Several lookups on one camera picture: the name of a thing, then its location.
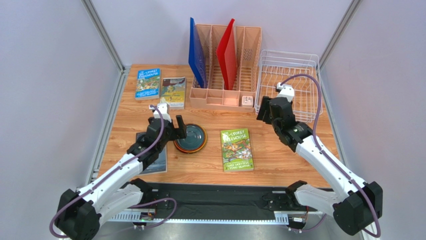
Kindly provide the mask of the white wire dish rack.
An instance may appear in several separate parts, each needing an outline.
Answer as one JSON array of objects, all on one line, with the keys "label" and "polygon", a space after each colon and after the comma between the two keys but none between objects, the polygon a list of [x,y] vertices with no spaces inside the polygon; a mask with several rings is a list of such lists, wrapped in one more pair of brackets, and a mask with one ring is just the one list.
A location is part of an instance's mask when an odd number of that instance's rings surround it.
[{"label": "white wire dish rack", "polygon": [[[291,76],[299,74],[310,75],[320,83],[318,65],[319,57],[316,54],[262,50],[258,61],[255,112],[259,112],[262,97],[276,97],[278,95],[278,92],[276,92],[277,84]],[[294,87],[292,109],[296,120],[312,123],[316,118],[320,99],[316,84],[306,76],[293,78],[287,84]]]}]

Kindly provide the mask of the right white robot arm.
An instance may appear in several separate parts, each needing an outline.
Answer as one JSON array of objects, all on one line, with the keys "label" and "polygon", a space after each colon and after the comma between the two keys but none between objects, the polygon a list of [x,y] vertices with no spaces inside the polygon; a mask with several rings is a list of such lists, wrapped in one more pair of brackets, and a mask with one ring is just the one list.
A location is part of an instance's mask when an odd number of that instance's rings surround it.
[{"label": "right white robot arm", "polygon": [[264,96],[257,119],[272,125],[279,140],[308,161],[333,190],[321,190],[299,180],[286,188],[295,205],[312,207],[332,216],[348,235],[375,224],[374,237],[381,236],[383,189],[377,182],[367,183],[332,155],[314,130],[296,120],[292,103],[286,97]]}]

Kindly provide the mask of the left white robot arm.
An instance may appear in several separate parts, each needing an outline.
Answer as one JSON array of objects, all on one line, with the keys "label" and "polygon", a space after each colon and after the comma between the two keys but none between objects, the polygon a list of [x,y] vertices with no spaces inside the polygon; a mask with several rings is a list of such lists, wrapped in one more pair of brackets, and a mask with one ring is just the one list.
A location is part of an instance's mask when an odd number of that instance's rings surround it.
[{"label": "left white robot arm", "polygon": [[183,117],[177,115],[176,120],[178,127],[166,113],[150,117],[146,132],[112,168],[78,191],[66,190],[50,221],[50,233],[61,239],[91,240],[109,219],[141,203],[151,187],[133,178],[158,159],[168,142],[186,138]]}]

